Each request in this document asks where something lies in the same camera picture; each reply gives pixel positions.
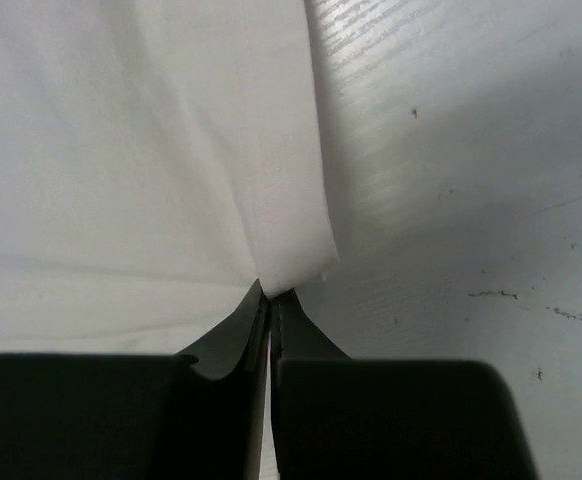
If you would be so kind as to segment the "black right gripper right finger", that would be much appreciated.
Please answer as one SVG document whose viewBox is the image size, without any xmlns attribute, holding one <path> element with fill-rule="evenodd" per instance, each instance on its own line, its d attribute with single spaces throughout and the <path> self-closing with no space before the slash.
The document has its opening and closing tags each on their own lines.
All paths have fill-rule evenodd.
<svg viewBox="0 0 582 480">
<path fill-rule="evenodd" d="M 358 360 L 287 292 L 271 305 L 271 423 L 283 479 L 534 479 L 489 365 Z"/>
</svg>

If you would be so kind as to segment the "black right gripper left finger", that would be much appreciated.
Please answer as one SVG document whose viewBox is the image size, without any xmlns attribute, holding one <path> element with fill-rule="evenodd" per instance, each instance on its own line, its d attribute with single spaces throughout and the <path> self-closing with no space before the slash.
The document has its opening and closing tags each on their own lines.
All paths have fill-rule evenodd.
<svg viewBox="0 0 582 480">
<path fill-rule="evenodd" d="M 0 353 L 0 479 L 255 479 L 268 303 L 171 355 Z"/>
</svg>

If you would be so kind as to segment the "white and green raglan t-shirt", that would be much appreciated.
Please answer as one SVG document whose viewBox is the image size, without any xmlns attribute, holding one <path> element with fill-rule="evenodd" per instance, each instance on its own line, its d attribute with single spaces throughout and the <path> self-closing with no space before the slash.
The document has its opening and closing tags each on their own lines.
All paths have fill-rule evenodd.
<svg viewBox="0 0 582 480">
<path fill-rule="evenodd" d="M 338 254 L 301 1 L 0 1 L 0 351 L 171 353 Z"/>
</svg>

